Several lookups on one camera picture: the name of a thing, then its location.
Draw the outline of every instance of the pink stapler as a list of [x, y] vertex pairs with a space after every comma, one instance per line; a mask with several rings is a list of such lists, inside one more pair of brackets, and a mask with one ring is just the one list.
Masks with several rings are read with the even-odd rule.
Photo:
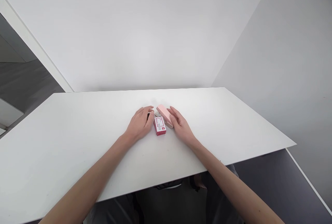
[[173, 125], [172, 125], [172, 121], [170, 120], [170, 113], [166, 109], [166, 107], [164, 107], [163, 105], [160, 104], [157, 106], [157, 111], [164, 118], [165, 125], [172, 129]]

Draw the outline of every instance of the pink object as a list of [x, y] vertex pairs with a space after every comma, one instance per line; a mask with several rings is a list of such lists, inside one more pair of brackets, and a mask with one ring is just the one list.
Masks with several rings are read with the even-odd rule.
[[169, 128], [173, 128], [173, 125], [172, 125], [172, 121], [170, 120], [170, 113], [169, 111], [166, 109], [166, 107], [164, 107], [163, 105], [158, 105], [157, 106], [157, 111], [161, 114], [161, 116], [164, 118], [165, 122], [166, 122], [166, 125], [169, 127]]
[[157, 136], [166, 134], [166, 126], [162, 117], [155, 117], [153, 120]]

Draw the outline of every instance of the person's left hand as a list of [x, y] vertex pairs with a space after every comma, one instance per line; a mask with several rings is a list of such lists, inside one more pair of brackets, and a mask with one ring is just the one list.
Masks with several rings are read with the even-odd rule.
[[131, 121], [127, 127], [126, 134], [133, 142], [143, 138], [151, 129], [151, 124], [154, 120], [153, 106], [146, 106], [140, 108], [131, 118]]

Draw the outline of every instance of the tabletop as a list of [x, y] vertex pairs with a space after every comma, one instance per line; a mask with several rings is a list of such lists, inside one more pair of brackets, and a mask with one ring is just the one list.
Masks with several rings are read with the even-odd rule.
[[[0, 140], [0, 223], [39, 219], [123, 134], [142, 106], [178, 109], [194, 135], [224, 164], [295, 143], [225, 88], [53, 94]], [[167, 128], [125, 155], [98, 200], [206, 169]]]

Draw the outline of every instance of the small box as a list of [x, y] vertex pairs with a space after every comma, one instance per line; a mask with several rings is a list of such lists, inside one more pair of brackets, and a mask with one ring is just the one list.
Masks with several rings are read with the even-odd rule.
[[155, 117], [153, 120], [157, 136], [166, 134], [166, 126], [163, 117]]

